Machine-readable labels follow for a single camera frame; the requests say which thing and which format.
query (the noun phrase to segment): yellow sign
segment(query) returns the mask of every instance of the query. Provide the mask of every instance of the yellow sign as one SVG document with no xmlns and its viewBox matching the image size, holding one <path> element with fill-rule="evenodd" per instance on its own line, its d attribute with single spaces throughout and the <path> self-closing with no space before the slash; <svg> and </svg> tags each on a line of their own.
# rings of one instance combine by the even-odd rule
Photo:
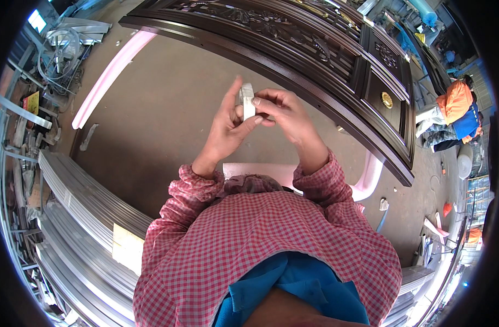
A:
<svg viewBox="0 0 499 327">
<path fill-rule="evenodd" d="M 32 114 L 38 114 L 38 91 L 29 97 L 24 98 L 22 101 L 22 107 Z"/>
</svg>

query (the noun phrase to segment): white foam block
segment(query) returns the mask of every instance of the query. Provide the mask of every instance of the white foam block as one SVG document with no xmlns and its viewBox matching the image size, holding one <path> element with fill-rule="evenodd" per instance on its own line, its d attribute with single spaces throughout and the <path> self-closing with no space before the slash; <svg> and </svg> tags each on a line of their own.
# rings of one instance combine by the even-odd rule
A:
<svg viewBox="0 0 499 327">
<path fill-rule="evenodd" d="M 251 83 L 242 84 L 242 87 L 239 91 L 239 97 L 241 100 L 241 104 L 244 107 L 243 121 L 255 115 L 255 106 L 251 103 L 251 99 L 253 98 L 253 96 L 253 88 L 251 86 Z"/>
</svg>

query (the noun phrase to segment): stack of metal profiles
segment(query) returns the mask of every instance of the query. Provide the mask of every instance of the stack of metal profiles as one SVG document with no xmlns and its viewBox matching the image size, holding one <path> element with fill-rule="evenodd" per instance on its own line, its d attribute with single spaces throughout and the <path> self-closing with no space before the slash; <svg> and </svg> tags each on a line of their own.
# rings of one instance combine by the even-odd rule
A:
<svg viewBox="0 0 499 327">
<path fill-rule="evenodd" d="M 59 296 L 92 326 L 134 326 L 137 276 L 117 263 L 57 202 L 40 218 L 37 264 Z"/>
<path fill-rule="evenodd" d="M 408 321 L 408 311 L 416 305 L 413 293 L 406 293 L 397 297 L 397 301 L 393 304 L 393 308 L 389 311 L 388 316 L 382 323 L 381 327 L 398 327 L 404 326 Z"/>
<path fill-rule="evenodd" d="M 399 297 L 409 291 L 422 286 L 428 280 L 433 278 L 434 270 L 424 266 L 411 266 L 402 269 L 402 286 L 400 287 Z"/>
<path fill-rule="evenodd" d="M 153 219 L 104 188 L 71 158 L 42 150 L 38 164 L 58 201 L 107 251 L 112 251 L 114 223 L 144 239 Z"/>
</svg>

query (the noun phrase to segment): worker in orange vest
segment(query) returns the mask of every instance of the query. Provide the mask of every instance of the worker in orange vest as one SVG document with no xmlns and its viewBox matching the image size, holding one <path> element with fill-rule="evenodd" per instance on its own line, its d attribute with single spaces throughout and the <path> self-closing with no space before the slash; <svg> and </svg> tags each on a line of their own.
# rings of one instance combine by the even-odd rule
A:
<svg viewBox="0 0 499 327">
<path fill-rule="evenodd" d="M 471 89 L 473 80 L 469 75 L 464 75 L 462 80 L 452 83 L 447 88 L 446 94 L 437 97 L 435 103 L 424 107 L 423 112 L 416 115 L 415 136 L 420 137 L 432 124 L 449 125 L 462 117 L 473 103 Z"/>
</svg>

